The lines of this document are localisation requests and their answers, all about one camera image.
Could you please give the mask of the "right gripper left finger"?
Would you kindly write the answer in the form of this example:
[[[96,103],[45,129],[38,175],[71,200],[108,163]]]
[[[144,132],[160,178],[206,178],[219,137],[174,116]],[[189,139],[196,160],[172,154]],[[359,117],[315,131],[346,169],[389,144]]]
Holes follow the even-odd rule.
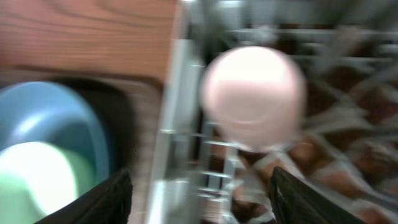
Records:
[[[127,168],[35,224],[127,224],[133,185]]]

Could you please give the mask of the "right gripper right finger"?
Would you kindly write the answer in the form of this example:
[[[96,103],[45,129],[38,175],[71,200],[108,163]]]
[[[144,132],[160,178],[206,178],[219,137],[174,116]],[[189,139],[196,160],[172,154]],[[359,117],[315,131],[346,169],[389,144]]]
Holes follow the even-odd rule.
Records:
[[[281,167],[269,181],[269,198],[278,224],[363,224]]]

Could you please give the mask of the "pink plastic cup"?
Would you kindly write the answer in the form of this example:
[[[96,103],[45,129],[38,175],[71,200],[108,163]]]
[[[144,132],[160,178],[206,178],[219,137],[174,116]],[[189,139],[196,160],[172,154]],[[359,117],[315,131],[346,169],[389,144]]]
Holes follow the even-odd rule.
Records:
[[[262,152],[296,140],[304,117],[305,77],[287,54],[237,47],[205,68],[201,105],[220,134],[241,149]]]

